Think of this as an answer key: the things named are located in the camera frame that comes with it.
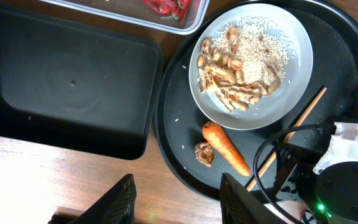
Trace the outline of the orange carrot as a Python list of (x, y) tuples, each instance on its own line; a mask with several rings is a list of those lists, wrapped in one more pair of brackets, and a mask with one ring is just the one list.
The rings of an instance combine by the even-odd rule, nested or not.
[(202, 133), (205, 140), (207, 140), (240, 175), (250, 176), (249, 166), (220, 125), (213, 121), (208, 121), (203, 125)]

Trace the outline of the grey plate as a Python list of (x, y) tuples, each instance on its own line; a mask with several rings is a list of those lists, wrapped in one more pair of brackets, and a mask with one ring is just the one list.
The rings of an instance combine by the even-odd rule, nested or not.
[[(204, 38), (218, 37), (219, 32), (227, 25), (238, 26), (243, 18), (250, 24), (257, 19), (272, 22), (274, 27), (268, 28), (267, 33), (285, 44), (290, 61), (284, 66), (286, 74), (275, 93), (263, 97), (247, 111), (235, 110), (231, 113), (225, 109), (214, 93), (200, 93), (196, 58)], [(303, 24), (286, 9), (273, 4), (251, 3), (228, 10), (203, 28), (191, 55), (189, 83), (193, 98), (206, 117), (225, 128), (251, 130), (268, 126), (284, 117), (303, 96), (312, 69), (313, 48)]]

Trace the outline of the red snack wrapper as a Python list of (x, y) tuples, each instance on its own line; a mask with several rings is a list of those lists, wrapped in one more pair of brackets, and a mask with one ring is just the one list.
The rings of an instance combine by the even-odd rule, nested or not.
[(142, 0), (154, 11), (163, 16), (173, 16), (177, 21), (184, 18), (191, 0)]

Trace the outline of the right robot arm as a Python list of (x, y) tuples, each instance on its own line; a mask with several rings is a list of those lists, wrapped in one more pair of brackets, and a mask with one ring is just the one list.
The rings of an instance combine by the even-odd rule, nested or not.
[(304, 223), (358, 223), (358, 124), (334, 125), (320, 149), (277, 143), (275, 197), (305, 204)]

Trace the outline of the wooden chopstick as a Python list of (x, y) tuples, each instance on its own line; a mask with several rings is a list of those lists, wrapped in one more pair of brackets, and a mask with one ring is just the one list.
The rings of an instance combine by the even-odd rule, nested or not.
[[(308, 107), (304, 110), (304, 112), (302, 113), (302, 115), (298, 118), (298, 120), (296, 121), (296, 123), (293, 126), (300, 126), (301, 124), (303, 124), (303, 122), (305, 121), (305, 119), (308, 117), (308, 115), (311, 113), (311, 111), (313, 110), (313, 108), (316, 106), (317, 102), (322, 98), (322, 96), (325, 94), (327, 88), (325, 86), (323, 86), (319, 93), (313, 98), (313, 100), (311, 101), (311, 103), (308, 105)], [(263, 176), (263, 174), (265, 173), (265, 171), (270, 167), (270, 165), (275, 161), (275, 159), (277, 158), (277, 153), (276, 152), (272, 152), (271, 155), (268, 157), (268, 159), (262, 163), (262, 167), (258, 170), (258, 175), (261, 177)], [(256, 178), (254, 177), (247, 185), (246, 185), (246, 189), (248, 191), (251, 191), (254, 186), (257, 184), (256, 182)]]

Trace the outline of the peanut shells and rice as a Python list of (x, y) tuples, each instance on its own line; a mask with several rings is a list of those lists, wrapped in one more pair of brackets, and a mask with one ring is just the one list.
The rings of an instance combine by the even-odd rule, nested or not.
[(274, 93), (290, 61), (286, 41), (271, 33), (277, 27), (266, 17), (247, 16), (205, 37), (196, 58), (199, 92), (215, 94), (228, 112), (246, 111)]

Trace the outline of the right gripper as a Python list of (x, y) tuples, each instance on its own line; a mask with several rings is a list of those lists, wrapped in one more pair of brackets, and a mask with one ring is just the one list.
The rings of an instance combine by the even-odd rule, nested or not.
[(289, 143), (278, 143), (279, 166), (273, 193), (278, 201), (302, 201), (303, 190), (313, 187), (313, 168), (322, 156), (321, 151)]

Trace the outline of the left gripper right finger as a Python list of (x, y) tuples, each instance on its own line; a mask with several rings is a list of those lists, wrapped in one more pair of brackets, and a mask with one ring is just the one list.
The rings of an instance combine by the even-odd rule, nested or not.
[(285, 224), (231, 174), (222, 174), (219, 199), (223, 224)]

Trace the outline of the walnut piece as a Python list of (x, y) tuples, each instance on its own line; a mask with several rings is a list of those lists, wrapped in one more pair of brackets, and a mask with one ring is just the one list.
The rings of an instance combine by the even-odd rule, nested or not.
[(207, 167), (212, 167), (214, 160), (213, 148), (208, 142), (199, 142), (195, 146), (195, 157), (198, 162)]

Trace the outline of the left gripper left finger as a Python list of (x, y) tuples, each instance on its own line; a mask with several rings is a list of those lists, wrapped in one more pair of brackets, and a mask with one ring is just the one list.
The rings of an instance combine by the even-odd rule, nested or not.
[(134, 176), (125, 175), (71, 224), (132, 224), (137, 196)]

